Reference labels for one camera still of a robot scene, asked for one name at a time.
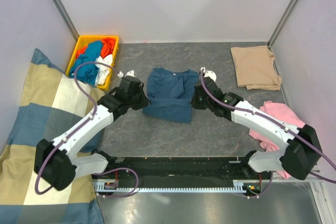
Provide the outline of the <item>dark blue t-shirt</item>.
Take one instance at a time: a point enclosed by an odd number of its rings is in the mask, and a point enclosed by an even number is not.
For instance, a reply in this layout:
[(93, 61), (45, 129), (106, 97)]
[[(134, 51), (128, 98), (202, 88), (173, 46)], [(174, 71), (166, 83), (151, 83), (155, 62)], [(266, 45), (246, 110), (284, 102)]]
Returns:
[(193, 70), (172, 72), (154, 68), (147, 79), (150, 104), (142, 112), (146, 116), (177, 123), (190, 123), (191, 100), (198, 73)]

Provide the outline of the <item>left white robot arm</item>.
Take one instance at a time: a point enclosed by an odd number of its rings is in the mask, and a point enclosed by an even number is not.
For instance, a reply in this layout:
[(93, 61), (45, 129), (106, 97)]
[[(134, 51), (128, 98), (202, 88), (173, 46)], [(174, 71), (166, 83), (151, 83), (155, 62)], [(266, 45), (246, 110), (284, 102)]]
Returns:
[(95, 102), (94, 108), (72, 128), (54, 138), (43, 139), (36, 146), (34, 171), (35, 184), (44, 179), (51, 188), (61, 191), (74, 179), (99, 174), (111, 178), (115, 165), (105, 156), (94, 153), (78, 157), (78, 152), (101, 130), (127, 113), (128, 109), (139, 110), (149, 105), (143, 83), (133, 71), (127, 72), (120, 85)]

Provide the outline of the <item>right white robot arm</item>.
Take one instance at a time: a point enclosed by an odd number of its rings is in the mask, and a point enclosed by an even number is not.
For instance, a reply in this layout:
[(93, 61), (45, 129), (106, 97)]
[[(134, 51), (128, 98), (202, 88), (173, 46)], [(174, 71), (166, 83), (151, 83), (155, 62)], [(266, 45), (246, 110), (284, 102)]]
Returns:
[(272, 152), (250, 151), (240, 166), (248, 179), (266, 171), (285, 171), (304, 180), (321, 157), (315, 129), (275, 119), (232, 92), (223, 93), (211, 77), (201, 77), (194, 86), (192, 107), (211, 110), (217, 117), (241, 124), (269, 139), (278, 147)]

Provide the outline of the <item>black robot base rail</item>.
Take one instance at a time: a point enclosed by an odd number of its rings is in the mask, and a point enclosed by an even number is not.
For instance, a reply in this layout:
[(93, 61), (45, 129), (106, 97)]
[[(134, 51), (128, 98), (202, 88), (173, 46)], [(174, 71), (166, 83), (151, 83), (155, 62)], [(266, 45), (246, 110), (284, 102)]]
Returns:
[(271, 172), (257, 173), (239, 157), (111, 157), (105, 172), (130, 168), (143, 179), (177, 176), (211, 177), (224, 180), (268, 180)]

